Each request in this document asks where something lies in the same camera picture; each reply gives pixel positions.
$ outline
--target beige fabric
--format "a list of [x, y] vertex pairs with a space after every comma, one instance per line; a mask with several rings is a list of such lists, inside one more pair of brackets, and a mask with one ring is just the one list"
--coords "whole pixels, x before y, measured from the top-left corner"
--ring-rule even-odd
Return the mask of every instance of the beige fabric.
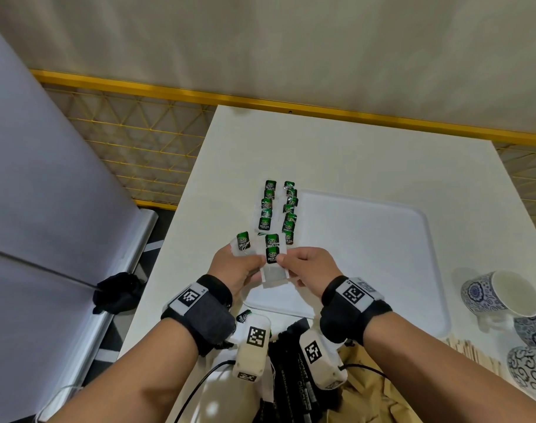
[[[380, 369], [362, 346], [343, 346], [339, 355], [346, 364]], [[421, 420], [389, 380], [363, 368], [349, 368], [348, 381], [342, 387], [340, 408], [329, 410], [326, 422], [421, 423]]]

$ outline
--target gray panel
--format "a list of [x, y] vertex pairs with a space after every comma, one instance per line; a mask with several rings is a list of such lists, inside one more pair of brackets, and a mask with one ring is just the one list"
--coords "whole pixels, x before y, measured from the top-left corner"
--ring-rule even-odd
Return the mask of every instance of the gray panel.
[[35, 414], [51, 398], [92, 293], [0, 256], [0, 422]]
[[0, 36], [0, 251], [95, 284], [139, 210]]
[[30, 68], [536, 131], [536, 0], [0, 0]]

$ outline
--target white plastic device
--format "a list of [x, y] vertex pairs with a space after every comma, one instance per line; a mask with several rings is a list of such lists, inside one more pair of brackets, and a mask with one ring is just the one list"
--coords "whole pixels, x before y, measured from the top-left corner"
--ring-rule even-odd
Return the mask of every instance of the white plastic device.
[[255, 313], [247, 316], [244, 327], [239, 329], [243, 336], [238, 343], [233, 376], [249, 382], [255, 382], [262, 376], [268, 356], [271, 326], [270, 319], [265, 316]]
[[332, 390], [346, 381], [346, 370], [340, 370], [342, 360], [334, 343], [320, 331], [311, 328], [300, 336], [300, 347], [313, 381], [321, 390]]

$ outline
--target right hand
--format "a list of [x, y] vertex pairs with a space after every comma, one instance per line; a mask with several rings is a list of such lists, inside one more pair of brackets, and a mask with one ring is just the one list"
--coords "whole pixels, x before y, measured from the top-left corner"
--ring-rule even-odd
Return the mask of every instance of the right hand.
[[292, 272], [291, 275], [298, 276], [298, 285], [306, 286], [319, 299], [331, 281], [342, 275], [333, 257], [323, 248], [304, 246], [287, 252], [278, 254], [278, 264]]

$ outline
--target black cable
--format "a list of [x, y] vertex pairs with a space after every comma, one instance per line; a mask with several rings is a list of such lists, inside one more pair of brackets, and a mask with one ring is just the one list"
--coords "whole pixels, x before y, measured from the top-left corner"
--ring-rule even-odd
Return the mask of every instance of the black cable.
[[180, 412], [178, 413], [178, 417], [176, 417], [176, 420], [174, 420], [174, 423], [178, 423], [178, 420], [180, 420], [180, 417], [182, 417], [182, 413], [184, 412], [184, 410], [186, 409], [186, 407], [190, 403], [190, 401], [191, 401], [192, 397], [194, 396], [195, 392], [197, 392], [197, 390], [199, 389], [199, 386], [201, 386], [203, 384], [203, 382], [205, 380], [207, 380], [207, 378], [213, 373], [213, 371], [215, 371], [219, 367], [222, 367], [223, 365], [235, 365], [235, 363], [236, 363], [236, 361], [234, 361], [234, 360], [226, 360], [226, 361], [224, 361], [224, 362], [222, 362], [220, 364], [215, 365], [211, 370], [209, 370], [209, 372], [200, 380], [200, 382], [194, 388], [192, 393], [190, 393], [190, 396], [188, 397], [188, 399], [186, 399], [186, 402], [184, 402], [184, 405], [182, 405], [182, 409], [180, 409]]
[[362, 364], [345, 364], [342, 367], [339, 367], [339, 370], [342, 371], [342, 370], [344, 370], [345, 368], [348, 368], [348, 367], [364, 368], [365, 370], [374, 371], [376, 374], [379, 374], [380, 376], [382, 376], [384, 378], [388, 378], [382, 371], [376, 370], [376, 368], [368, 367], [367, 365], [362, 365]]

